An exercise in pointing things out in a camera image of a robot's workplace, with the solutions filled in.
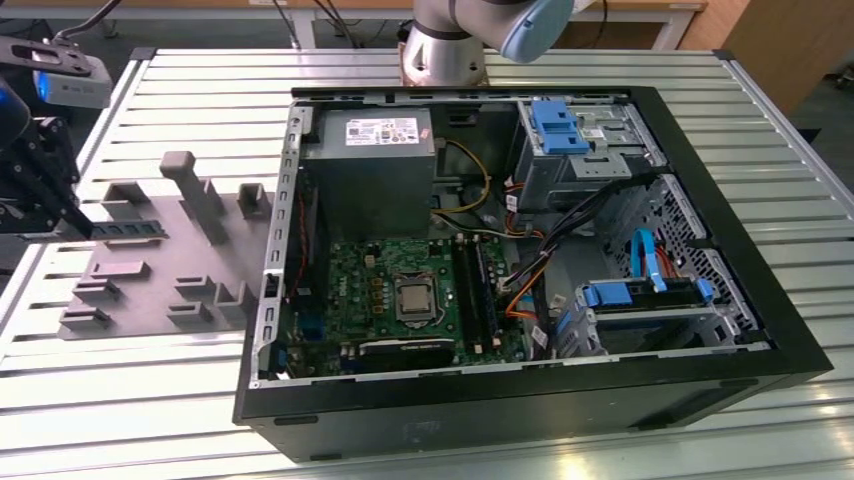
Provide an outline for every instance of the power supply label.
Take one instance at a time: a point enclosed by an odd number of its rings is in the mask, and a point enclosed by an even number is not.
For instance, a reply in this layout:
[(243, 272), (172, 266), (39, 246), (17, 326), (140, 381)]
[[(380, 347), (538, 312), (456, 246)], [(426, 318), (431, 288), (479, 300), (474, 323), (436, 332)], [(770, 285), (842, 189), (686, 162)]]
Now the power supply label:
[(363, 118), (347, 122), (347, 146), (418, 144), (415, 118)]

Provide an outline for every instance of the metal workbench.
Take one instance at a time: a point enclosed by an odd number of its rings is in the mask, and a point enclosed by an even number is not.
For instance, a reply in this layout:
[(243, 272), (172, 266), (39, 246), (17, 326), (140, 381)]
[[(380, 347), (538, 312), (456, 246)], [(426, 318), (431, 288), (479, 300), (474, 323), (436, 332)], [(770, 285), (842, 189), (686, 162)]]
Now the metal workbench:
[[(297, 468), (231, 423), (243, 332), (59, 340), (91, 246), (31, 247), (0, 300), (0, 477), (851, 477), (854, 203), (740, 67), (686, 52), (487, 58), (494, 85), (659, 88), (835, 370), (682, 430)], [(117, 179), (176, 194), (159, 179), (167, 150), (195, 152), (220, 193), (252, 179), (272, 191), (289, 88), (395, 85), (396, 63), (389, 50), (165, 50), (132, 61), (80, 154), (80, 198), (100, 200)]]

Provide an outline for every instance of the gray 3d-printed holder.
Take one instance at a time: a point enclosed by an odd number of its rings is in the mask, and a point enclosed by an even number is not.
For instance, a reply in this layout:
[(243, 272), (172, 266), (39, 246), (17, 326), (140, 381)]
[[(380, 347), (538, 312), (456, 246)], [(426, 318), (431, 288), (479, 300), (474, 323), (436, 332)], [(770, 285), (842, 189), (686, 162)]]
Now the gray 3d-printed holder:
[(135, 182), (111, 184), (101, 204), (113, 219), (156, 219), (169, 238), (96, 245), (61, 339), (239, 330), (255, 314), (269, 194), (244, 184), (236, 195), (219, 195), (193, 165), (189, 152), (163, 157), (180, 197), (148, 197)]

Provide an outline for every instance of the motherboard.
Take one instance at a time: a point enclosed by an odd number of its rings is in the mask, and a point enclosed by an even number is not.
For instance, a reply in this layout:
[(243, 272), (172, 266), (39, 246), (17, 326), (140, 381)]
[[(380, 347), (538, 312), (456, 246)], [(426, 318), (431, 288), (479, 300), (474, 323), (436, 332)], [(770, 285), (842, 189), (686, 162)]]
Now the motherboard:
[(524, 358), (496, 292), (508, 269), (498, 238), (339, 242), (328, 262), (323, 318), (300, 322), (311, 376)]

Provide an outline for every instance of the open computer tower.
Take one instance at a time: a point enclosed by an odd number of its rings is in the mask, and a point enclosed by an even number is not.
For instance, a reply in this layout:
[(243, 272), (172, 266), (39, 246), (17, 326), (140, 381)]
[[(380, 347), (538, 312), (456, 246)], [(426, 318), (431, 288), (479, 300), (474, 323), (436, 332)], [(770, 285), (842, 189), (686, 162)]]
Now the open computer tower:
[(682, 426), (831, 369), (654, 89), (293, 99), (235, 406), (293, 461)]

